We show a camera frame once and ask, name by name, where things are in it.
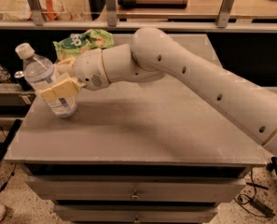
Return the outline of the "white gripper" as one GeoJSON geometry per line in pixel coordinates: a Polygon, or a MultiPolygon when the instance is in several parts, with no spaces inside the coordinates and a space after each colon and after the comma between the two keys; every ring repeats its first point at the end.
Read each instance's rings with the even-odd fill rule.
{"type": "Polygon", "coordinates": [[[47,83],[38,90],[38,95],[45,101],[68,98],[78,95],[82,88],[97,91],[110,85],[104,71],[103,56],[100,49],[82,53],[77,59],[70,57],[55,64],[62,75],[68,73],[78,77],[64,77],[47,83]]]}

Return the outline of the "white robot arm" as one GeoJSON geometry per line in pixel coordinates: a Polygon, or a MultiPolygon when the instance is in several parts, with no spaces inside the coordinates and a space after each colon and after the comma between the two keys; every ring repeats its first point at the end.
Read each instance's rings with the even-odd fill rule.
{"type": "Polygon", "coordinates": [[[129,44],[89,50],[60,66],[61,75],[38,92],[46,101],[167,74],[277,156],[277,94],[204,60],[160,29],[140,28],[129,44]]]}

